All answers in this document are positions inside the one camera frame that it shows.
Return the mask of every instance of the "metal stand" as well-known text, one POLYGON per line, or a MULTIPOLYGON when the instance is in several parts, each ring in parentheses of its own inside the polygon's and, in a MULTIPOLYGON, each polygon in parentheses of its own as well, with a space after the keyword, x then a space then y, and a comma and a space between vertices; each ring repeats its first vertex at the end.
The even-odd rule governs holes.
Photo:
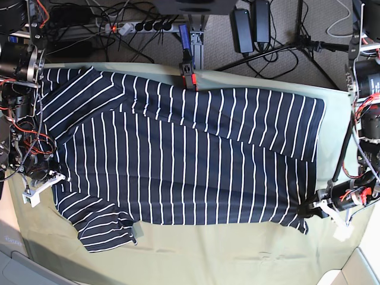
POLYGON ((246 58, 240 59, 236 62, 232 62, 231 64, 227 64, 222 66, 216 71, 224 71, 229 68, 236 67, 240 64, 244 64, 249 61, 253 61, 258 58, 262 58, 267 55, 271 55, 272 53, 280 52, 282 50, 287 49, 297 49, 301 51, 307 59, 314 64, 314 66, 321 72, 321 74, 330 82, 330 84, 337 90, 339 90, 338 85, 331 79, 331 77, 327 74, 327 72, 314 60, 314 52, 320 52, 323 49, 330 50, 332 52, 340 51, 340 52, 348 52, 348 45, 338 45, 333 43, 325 43, 325 42, 316 42, 311 40, 311 37, 307 35, 302 35, 302 9, 303 9, 303 0, 298 0, 298 11, 297 11, 297 29, 295 40, 292 43, 288 43, 286 45, 276 47, 267 52, 257 53, 255 55, 247 56, 246 58))
POLYGON ((195 69, 204 67, 204 29, 208 15, 186 15, 190 26, 190 44, 195 69))

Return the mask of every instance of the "white stripe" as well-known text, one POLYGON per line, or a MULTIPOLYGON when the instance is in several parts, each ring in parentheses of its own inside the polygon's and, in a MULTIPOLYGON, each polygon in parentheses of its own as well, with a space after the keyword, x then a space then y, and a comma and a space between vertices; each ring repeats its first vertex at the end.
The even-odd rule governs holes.
POLYGON ((242 217, 243 194, 244 194, 245 155, 244 155, 244 151, 243 151, 243 142, 241 142, 241 144, 240 144, 240 152, 242 153, 243 164, 242 164, 242 187, 241 187, 241 190, 240 190, 239 215, 237 216, 237 222, 238 223, 240 223, 240 218, 242 217))
POLYGON ((252 127, 251 136, 249 137, 249 141, 248 141, 249 144, 252 141, 252 138, 254 136, 254 131, 256 128, 256 114, 257 114, 257 110, 259 109, 259 95, 260 95, 260 89, 257 90, 257 94, 256 94, 256 108, 255 108, 255 112, 254 112, 254 126, 252 127))
POLYGON ((280 114, 281 103, 282 103, 282 101, 283 101, 283 97, 284 97, 284 93, 281 92, 280 101, 279 101, 279 103, 278 103, 278 107, 277 107, 277 114, 276 114, 276 116, 275 116, 275 121, 274 121, 275 134, 274 134, 274 138, 273 138, 273 140, 272 140, 272 143, 271 143, 271 146, 270 146, 269 150, 272 150, 273 145, 274 145, 274 142, 276 141, 276 138, 277 138, 277 135, 278 135, 278 129, 277 129, 278 114, 280 114))
POLYGON ((245 112, 247 110, 247 107, 248 107, 248 88, 245 88, 245 106, 243 109, 242 124, 240 125, 240 130, 239 130, 239 135, 237 136, 237 141, 240 141, 240 136, 242 135, 243 126, 244 126, 244 122, 245 122, 245 112))
POLYGON ((287 226, 289 227, 292 224, 292 222, 294 222, 296 220, 297 217, 298 217, 298 215, 295 214, 294 218, 290 221, 290 223, 287 226))
POLYGON ((208 105, 207 105, 207 111, 206 111, 206 127, 204 129, 205 132, 208 131, 208 116, 210 114, 210 106, 211 106, 211 92, 208 92, 208 105))
POLYGON ((84 200, 86 200, 86 199, 89 199, 89 197, 90 197, 90 196, 88 195, 88 196, 84 197, 83 199, 80 199, 80 200, 78 200, 78 201, 72 203, 70 206, 67 206, 66 209, 64 209, 64 210, 61 212, 61 215, 63 216, 63 215, 64 215, 64 212, 66 212, 67 210, 69 210, 71 207, 77 205, 78 203, 80 203, 80 202, 82 202, 82 201, 84 201, 84 200))
POLYGON ((110 229, 110 230, 108 230, 108 231, 106 231, 104 233, 96 233, 95 235, 81 237, 80 240, 94 238, 96 236, 103 236, 103 235, 106 235, 108 233, 115 232, 117 230, 130 229, 130 228, 132 228, 132 227, 131 226, 126 226, 126 227, 121 226, 120 229, 110 229))
POLYGON ((303 219, 303 234, 305 235, 306 234, 306 222, 305 222, 305 219, 303 219))
POLYGON ((99 216, 96 216, 95 218, 93 218, 92 220, 90 220, 89 222, 87 222, 87 224, 83 227, 83 229, 79 230, 78 233, 82 232, 84 230, 84 232, 82 232, 80 238, 84 235, 84 233, 86 232, 86 230, 89 230, 89 229, 92 229, 98 225, 95 225, 95 226, 91 226, 91 227, 87 227, 90 223, 92 223, 93 221, 99 219, 99 218, 102 218, 102 217, 106 217, 106 216, 112 216, 112 215, 119 215, 119 214, 128 214, 127 212, 124 212, 124 211, 120 211, 120 212, 112 212, 112 213, 107 213, 107 214, 103 214, 103 215, 99 215, 99 216))
POLYGON ((314 157, 315 157, 315 153, 316 153, 316 144, 318 142, 318 137, 319 137, 319 129, 321 128, 321 124, 322 124, 322 120, 325 116, 325 112, 326 112, 326 104, 324 104, 322 117, 321 117, 321 120, 319 122, 318 129, 316 130, 316 136, 315 136, 315 142, 314 142, 314 151, 313 151, 313 157, 311 158, 311 162, 314 162, 314 157))
POLYGON ((61 69, 58 69, 57 71, 57 83, 59 84, 59 73, 61 72, 61 69))
POLYGON ((118 224, 120 221, 123 221, 123 220, 126 220, 124 218, 118 218, 117 221, 110 221, 108 223, 104 223, 104 224, 97 224, 95 226, 91 226, 91 227, 88 227, 87 230, 91 230, 91 229, 94 229, 96 227, 104 227, 104 226, 108 226, 109 224, 118 224))
POLYGON ((51 127, 51 129, 49 129, 50 131, 51 130, 53 130, 56 126, 58 126, 60 123, 62 123, 63 121, 65 121, 68 117, 70 117, 71 115, 73 115, 76 111, 78 111, 78 110, 80 110, 83 106, 85 106, 87 103, 89 103, 90 101, 92 101, 92 100, 94 100, 96 97, 98 97, 99 95, 101 95, 102 93, 104 93, 105 91, 107 91, 108 89, 110 89, 110 88, 112 88, 115 84, 114 84, 114 82, 113 82, 113 76, 115 75, 115 73, 113 73, 112 74, 112 76, 111 76, 111 85, 110 86, 108 86, 108 87, 106 87, 106 88, 104 88, 103 90, 101 90, 101 91, 99 91, 98 93, 96 93, 93 97, 91 97, 90 99, 88 99, 86 102, 84 102, 81 106, 79 106, 79 107, 77 107, 74 111, 72 111, 71 113, 69 113, 69 114, 67 114, 66 115, 66 117, 64 117, 63 119, 61 119, 59 122, 57 122, 54 126, 52 126, 51 127))
POLYGON ((232 174, 233 174, 233 148, 232 140, 230 140, 230 155, 231 155, 231 164, 230 164, 230 189, 228 194, 228 205, 227 205, 227 224, 230 221, 230 208, 231 208, 231 193, 232 193, 232 174))
POLYGON ((52 116, 57 114, 60 110, 62 110, 65 106, 70 104, 73 100, 75 100, 78 96, 82 95, 83 92, 85 92, 87 89, 89 89, 93 84, 97 83, 100 79, 103 78, 103 75, 100 75, 100 77, 96 78, 93 82, 91 82, 89 85, 87 85, 84 89, 82 89, 80 92, 78 92, 75 96, 72 96, 68 101, 66 101, 63 105, 59 106, 54 112, 52 112, 49 116, 44 118, 44 122, 46 122, 48 119, 50 119, 52 116))
POLYGON ((252 161, 254 163, 254 174, 252 175, 254 179, 254 187, 253 187, 253 193, 252 193, 252 204, 251 204, 251 212, 249 213, 249 222, 252 222, 252 215, 254 213, 254 207, 255 207, 255 195, 256 195, 256 162, 255 162, 255 145, 252 144, 252 161))
POLYGON ((83 118, 87 117, 89 114, 95 112, 97 109, 100 109, 101 107, 103 107, 104 105, 107 105, 109 102, 111 101, 114 101, 114 100, 117 100, 118 98, 124 96, 125 93, 121 93, 119 95, 117 95, 116 97, 113 97, 111 99, 109 99, 108 101, 102 103, 101 105, 97 106, 96 108, 92 109, 90 112, 88 112, 87 114, 83 115, 82 117, 80 117, 79 119, 77 119, 72 125, 70 125, 66 131, 64 131, 62 134, 64 134, 65 132, 67 132, 72 126, 74 126, 75 124, 77 124, 80 120, 82 120, 83 118))
POLYGON ((86 136, 84 134, 84 124, 82 124, 82 135, 83 135, 83 148, 84 148, 84 176, 87 181, 87 195, 90 194, 90 181, 88 180, 88 170, 87 170, 87 148, 86 148, 86 136))
POLYGON ((152 181, 152 145, 150 143, 150 118, 148 117, 147 120, 147 126, 148 126, 148 146, 149 146, 149 183, 148 183, 148 203, 149 203, 149 209, 150 209, 150 223, 153 223, 153 209, 152 209, 152 202, 151 202, 151 181, 152 181))
POLYGON ((218 129, 217 129, 216 135, 219 135, 219 131, 220 131, 220 117, 221 117, 221 112, 223 111, 223 106, 224 106, 223 89, 220 89, 220 95, 221 95, 221 102, 220 102, 220 109, 219 109, 219 115, 218 115, 218 129))
POLYGON ((93 202, 93 203, 91 203, 91 204, 85 206, 84 208, 80 209, 79 211, 77 211, 77 212, 75 212, 74 214, 72 214, 71 216, 69 216, 67 219, 70 221, 70 219, 71 219, 73 216, 75 216, 76 214, 78 214, 78 213, 82 212, 83 210, 85 210, 85 209, 91 207, 92 205, 95 205, 95 204, 101 202, 102 200, 103 200, 103 199, 99 199, 99 200, 97 200, 97 201, 95 201, 95 202, 93 202))
POLYGON ((58 205, 58 192, 57 192, 57 186, 55 186, 55 201, 54 201, 54 206, 58 205))
POLYGON ((135 80, 133 81, 133 90, 135 91, 135 99, 134 99, 134 102, 133 102, 133 105, 132 105, 132 114, 135 113, 135 106, 136 106, 136 103, 137 103, 137 90, 136 90, 137 78, 138 77, 135 77, 135 80))
POLYGON ((106 124, 105 124, 105 117, 104 113, 100 115, 102 118, 102 125, 103 125, 103 145, 104 145, 104 170, 106 172, 106 182, 107 182, 107 201, 109 201, 109 177, 108 177, 108 155, 107 155, 107 132, 106 132, 106 124))
POLYGON ((113 133, 115 134, 115 167, 116 167, 116 185, 118 191, 118 207, 120 208, 120 178, 119 178, 119 151, 118 151, 118 132, 116 131, 115 125, 115 111, 112 112, 112 125, 113 125, 113 133))
POLYGON ((102 242, 94 242, 94 243, 89 243, 88 245, 85 245, 85 244, 83 244, 83 245, 84 245, 84 246, 101 245, 102 243, 110 242, 111 240, 119 239, 119 238, 122 238, 122 237, 124 237, 124 236, 126 236, 126 235, 129 235, 129 232, 126 232, 126 233, 122 234, 121 236, 115 236, 115 237, 113 237, 113 238, 111 238, 111 239, 104 240, 104 241, 102 241, 102 242))
POLYGON ((186 223, 185 202, 183 200, 185 183, 186 183, 186 126, 183 127, 183 179, 182 179, 182 190, 181 190, 183 224, 186 223))
POLYGON ((192 124, 192 128, 195 129, 195 125, 197 124, 196 121, 197 121, 197 110, 198 110, 198 92, 195 93, 195 109, 194 109, 194 117, 193 117, 193 124, 192 124))
POLYGON ((218 169, 218 190, 216 192, 216 214, 215 224, 219 223, 219 193, 220 193, 220 176, 221 176, 221 138, 219 137, 219 169, 218 169))
POLYGON ((50 80, 50 72, 51 72, 51 69, 49 69, 47 72, 47 80, 50 82, 50 91, 53 91, 53 81, 50 80))
POLYGON ((261 216, 260 216, 260 219, 259 219, 259 223, 261 223, 262 221, 262 218, 264 216, 264 213, 265 213, 265 208, 267 206, 267 195, 268 195, 268 185, 267 185, 267 165, 265 163, 265 147, 262 148, 262 166, 263 166, 263 169, 264 169, 264 205, 262 206, 262 211, 261 211, 261 216))
POLYGON ((186 89, 184 89, 182 92, 182 117, 179 123, 181 126, 183 125, 183 120, 185 119, 185 104, 186 104, 185 93, 186 93, 186 89))
POLYGON ((103 212, 103 211, 107 210, 109 207, 112 207, 112 206, 115 206, 115 203, 109 204, 107 207, 105 207, 103 209, 100 209, 100 210, 97 210, 95 213, 103 212))
POLYGON ((296 166, 296 187, 297 187, 297 196, 298 196, 298 204, 301 205, 301 197, 299 195, 299 184, 298 184, 298 171, 297 171, 297 168, 298 168, 298 160, 296 159, 295 160, 295 166, 296 166))
POLYGON ((274 152, 274 183, 275 183, 275 207, 274 207, 274 211, 273 211, 273 214, 271 216, 271 218, 269 219, 269 221, 271 221, 276 212, 277 212, 277 208, 278 208, 278 183, 277 183, 277 153, 274 152))
POLYGON ((157 103, 157 113, 156 113, 156 120, 159 119, 159 113, 161 111, 161 94, 160 94, 160 87, 161 83, 159 83, 159 86, 157 87, 157 95, 159 97, 158 103, 157 103))
POLYGON ((287 215, 287 212, 289 211, 289 208, 290 208, 289 186, 287 183, 287 156, 285 156, 285 183, 286 183, 287 207, 286 207, 286 210, 285 210, 283 217, 279 221, 279 224, 281 224, 281 222, 284 220, 284 218, 287 215))
POLYGON ((285 148, 285 145, 286 145, 286 132, 287 132, 287 126, 289 124, 289 117, 290 117, 290 113, 292 112, 292 108, 293 108, 293 102, 295 100, 295 95, 293 94, 293 97, 292 97, 292 102, 290 103, 290 107, 289 107, 289 111, 287 113, 287 118, 286 118, 286 123, 285 123, 285 130, 284 130, 284 144, 283 144, 283 147, 280 151, 280 154, 283 153, 284 151, 284 148, 285 148))
POLYGON ((147 108, 148 108, 148 105, 149 105, 148 84, 149 84, 149 79, 147 79, 147 82, 145 84, 145 94, 147 95, 147 101, 146 101, 146 104, 145 104, 145 107, 144 107, 144 111, 143 111, 143 114, 144 114, 145 117, 147 116, 147 108))
MULTIPOLYGON (((49 69, 49 72, 47 73, 47 80, 49 80, 49 73, 50 73, 50 70, 49 69)), ((64 91, 62 91, 61 93, 59 93, 57 96, 55 96, 55 98, 50 101, 48 104, 46 104, 44 107, 43 107, 43 110, 45 110, 47 107, 50 106, 50 104, 52 104, 55 100, 57 100, 58 98, 60 98, 63 94, 65 94, 65 92, 67 90, 69 90, 72 86, 74 86, 80 79, 82 79, 83 77, 85 77, 91 70, 93 70, 93 67, 91 67, 89 70, 87 70, 86 73, 84 73, 81 77, 79 77, 78 79, 76 79, 73 83, 71 83, 64 91)))
POLYGON ((170 184, 170 205, 172 206, 172 224, 174 224, 173 183, 174 183, 174 124, 172 123, 172 183, 170 184))
POLYGON ((70 192, 72 192, 71 174, 70 174, 69 165, 67 163, 67 144, 64 144, 64 146, 65 146, 65 163, 66 163, 66 167, 67 167, 68 181, 69 181, 69 185, 70 185, 70 192))
POLYGON ((314 115, 314 110, 315 110, 315 105, 316 105, 316 100, 314 99, 314 104, 313 104, 313 109, 311 110, 309 122, 308 122, 308 127, 306 128, 306 135, 305 135, 305 140, 303 142, 303 148, 302 148, 302 155, 301 155, 301 160, 303 160, 303 155, 305 154, 305 147, 306 147, 306 142, 308 140, 308 135, 309 135, 309 128, 310 128, 310 123, 314 115))
POLYGON ((79 239, 81 239, 83 236, 84 236, 84 233, 87 231, 87 230, 90 230, 90 229, 93 229, 95 227, 100 227, 100 226, 103 226, 104 224, 96 224, 94 226, 91 226, 89 227, 88 225, 90 223, 92 223, 93 221, 99 219, 99 218, 102 218, 102 217, 106 217, 106 216, 112 216, 112 215, 120 215, 120 214, 126 214, 128 215, 127 212, 124 212, 124 211, 120 211, 120 212, 113 212, 113 213, 107 213, 107 214, 103 214, 103 215, 99 215, 99 216, 96 216, 95 218, 93 218, 92 220, 90 220, 81 230, 78 231, 78 233, 82 232, 84 230, 84 232, 82 232, 81 236, 79 237, 79 239))
POLYGON ((208 177, 210 172, 210 134, 207 133, 207 169, 206 169, 206 186, 204 191, 204 224, 207 224, 207 192, 208 177))
POLYGON ((78 175, 78 171, 77 171, 77 162, 78 162, 78 159, 77 159, 77 143, 75 141, 75 135, 76 135, 76 133, 78 131, 78 128, 79 128, 79 126, 77 126, 76 129, 75 129, 75 132, 74 132, 74 134, 72 136, 72 141, 74 143, 74 172, 75 172, 75 174, 78 177, 78 192, 81 193, 81 186, 80 186, 81 179, 80 179, 80 177, 78 175))
POLYGON ((130 189, 130 185, 129 185, 129 179, 130 179, 130 176, 129 176, 129 153, 128 153, 128 151, 129 151, 129 138, 128 138, 128 131, 126 130, 126 124, 127 124, 126 113, 124 113, 124 131, 125 131, 125 141, 126 141, 126 147, 125 147, 125 153, 126 153, 126 190, 127 190, 126 200, 128 202, 129 215, 131 215, 131 218, 133 220, 135 220, 135 218, 132 215, 132 211, 131 211, 131 201, 129 200, 129 195, 131 193, 131 189, 130 189))
POLYGON ((265 112, 265 116, 264 116, 265 129, 264 129, 264 132, 262 133, 262 137, 261 137, 261 141, 260 141, 259 147, 262 145, 262 142, 264 141, 265 135, 266 135, 266 133, 268 131, 267 118, 268 118, 268 112, 269 112, 269 106, 270 106, 271 96, 272 96, 272 91, 269 91, 268 103, 267 103, 267 111, 265 112))
POLYGON ((135 115, 136 122, 136 139, 137 139, 137 203, 138 211, 140 213, 140 220, 143 220, 143 214, 141 212, 141 202, 140 202, 140 138, 138 136, 138 115, 135 115))
POLYGON ((65 198, 63 198, 62 200, 60 200, 60 202, 59 202, 58 205, 57 205, 57 210, 59 211, 59 205, 61 205, 63 201, 65 201, 66 199, 68 199, 68 198, 74 196, 75 194, 76 194, 76 192, 73 192, 73 193, 71 193, 70 195, 68 195, 68 196, 66 196, 65 198))
POLYGON ((235 111, 235 107, 236 107, 236 90, 234 88, 233 89, 233 105, 232 105, 231 117, 230 117, 230 128, 228 130, 227 138, 230 138, 230 136, 231 136, 232 122, 233 122, 233 113, 235 111))
POLYGON ((162 172, 163 172, 163 149, 162 149, 162 121, 159 121, 159 126, 160 126, 160 186, 159 186, 159 193, 160 193, 160 209, 161 209, 161 224, 164 223, 164 209, 163 209, 163 204, 162 204, 162 172))
POLYGON ((172 118, 173 114, 173 88, 174 86, 171 86, 169 90, 169 97, 170 97, 170 112, 169 112, 169 117, 167 117, 167 121, 170 123, 170 119, 172 118))
POLYGON ((303 107, 305 106, 305 97, 302 100, 302 105, 301 105, 301 110, 298 114, 298 120, 297 120, 297 126, 296 126, 296 131, 294 133, 294 143, 293 143, 293 150, 292 150, 292 155, 290 157, 293 157, 295 150, 296 150, 296 143, 297 143, 297 137, 298 137, 298 127, 299 127, 299 121, 301 120, 302 117, 302 112, 303 112, 303 107))
POLYGON ((130 243, 130 242, 133 242, 133 240, 129 240, 129 241, 127 241, 127 242, 120 243, 119 245, 115 245, 115 246, 113 246, 113 247, 111 247, 111 248, 98 249, 98 250, 96 250, 96 251, 88 251, 88 252, 91 253, 91 254, 93 254, 93 253, 95 253, 95 252, 109 251, 110 249, 118 248, 118 247, 120 247, 120 246, 122 246, 122 245, 126 245, 127 243, 130 243))
POLYGON ((192 203, 194 205, 194 225, 197 224, 197 204, 195 202, 195 194, 198 184, 198 130, 195 129, 195 174, 194 174, 194 188, 192 193, 192 203))
POLYGON ((91 118, 91 124, 93 127, 93 141, 94 141, 94 167, 95 167, 95 178, 97 187, 97 197, 100 198, 100 186, 99 186, 99 173, 97 171, 97 150, 96 150, 96 137, 95 137, 95 124, 94 118, 91 118))

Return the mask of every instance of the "table surface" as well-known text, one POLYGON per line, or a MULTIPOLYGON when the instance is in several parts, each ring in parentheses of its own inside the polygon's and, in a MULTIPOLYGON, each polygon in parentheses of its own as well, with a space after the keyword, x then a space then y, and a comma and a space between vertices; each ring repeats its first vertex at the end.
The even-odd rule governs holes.
MULTIPOLYGON (((182 82, 179 71, 161 65, 128 63, 54 64, 46 68, 78 68, 137 75, 168 84, 182 82)), ((327 105, 318 144, 317 188, 331 179, 350 118, 348 93, 215 71, 197 72, 200 90, 259 87, 321 98, 327 105)), ((350 142, 345 165, 357 169, 350 142)), ((345 179, 341 173, 340 180, 345 179)), ((89 254, 71 224, 55 210, 51 191, 31 209, 21 197, 22 181, 9 182, 15 212, 29 257, 44 267, 88 284, 316 284, 325 272, 341 269, 360 243, 371 211, 353 221, 345 242, 333 238, 329 219, 310 218, 309 233, 274 223, 161 226, 137 223, 138 245, 89 254)))

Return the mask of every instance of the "floor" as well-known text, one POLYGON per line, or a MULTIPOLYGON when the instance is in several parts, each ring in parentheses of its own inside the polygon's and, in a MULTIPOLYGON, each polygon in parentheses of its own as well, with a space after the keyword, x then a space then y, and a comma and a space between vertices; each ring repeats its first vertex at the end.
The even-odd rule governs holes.
MULTIPOLYGON (((101 4, 110 5, 115 1, 99 1, 101 4)), ((326 34, 326 29, 336 20, 344 17, 347 11, 337 2, 337 0, 305 0, 309 6, 309 12, 305 18, 305 27, 314 40, 320 40, 331 43, 348 43, 349 39, 336 39, 326 34)), ((349 8, 352 7, 352 0, 342 0, 349 8)), ((237 3, 238 8, 249 9, 249 5, 243 1, 237 3)), ((292 40, 296 28, 297 0, 273 0, 271 10, 274 17, 274 24, 277 30, 277 40, 286 43, 292 40)), ((125 19, 140 20, 144 18, 137 12, 126 12, 125 19)), ((346 20, 338 24, 334 29, 335 34, 346 34, 352 30, 352 21, 346 20)), ((125 40, 129 41, 132 36, 126 36, 125 40)), ((137 34, 132 41, 132 46, 137 48, 148 41, 151 34, 137 34)), ((163 46, 156 39, 151 42, 145 49, 145 54, 152 57, 157 64, 170 65, 177 67, 182 60, 181 44, 171 35, 165 34, 163 46)), ((307 84, 312 86, 328 87, 332 86, 322 76, 322 74, 305 58, 300 52, 296 52, 299 58, 297 68, 277 80, 291 83, 307 84)), ((133 52, 126 50, 121 46, 118 51, 118 44, 114 44, 109 49, 109 58, 111 62, 129 62, 134 57, 133 52)), ((236 53, 233 48, 232 33, 228 15, 211 15, 209 17, 205 32, 205 68, 216 69, 222 65, 228 64, 242 58, 242 55, 236 53)), ((57 59, 48 58, 52 62, 59 62, 57 59)), ((315 54, 316 61, 326 70, 331 78, 337 83, 341 90, 346 90, 346 78, 344 75, 344 66, 347 63, 347 54, 341 52, 330 52, 323 50, 315 54)), ((105 54, 101 51, 87 59, 69 59, 66 62, 103 62, 105 54)), ((143 57, 139 57, 137 62, 147 62, 143 57)), ((292 68, 295 64, 295 57, 290 52, 282 52, 277 62, 269 64, 263 72, 266 76, 275 76, 292 68)), ((264 66, 263 59, 257 59, 252 63, 254 67, 260 69, 264 66)), ((226 72, 255 76, 246 65, 240 65, 231 68, 226 72)))

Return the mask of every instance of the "navy blue shirt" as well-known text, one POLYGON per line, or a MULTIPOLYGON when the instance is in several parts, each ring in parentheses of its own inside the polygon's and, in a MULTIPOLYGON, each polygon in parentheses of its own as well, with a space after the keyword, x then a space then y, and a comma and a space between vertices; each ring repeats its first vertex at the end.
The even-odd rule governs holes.
POLYGON ((136 243, 136 221, 307 232, 297 208, 315 193, 323 100, 195 92, 94 68, 44 75, 44 127, 70 180, 53 187, 55 205, 88 251, 136 243))

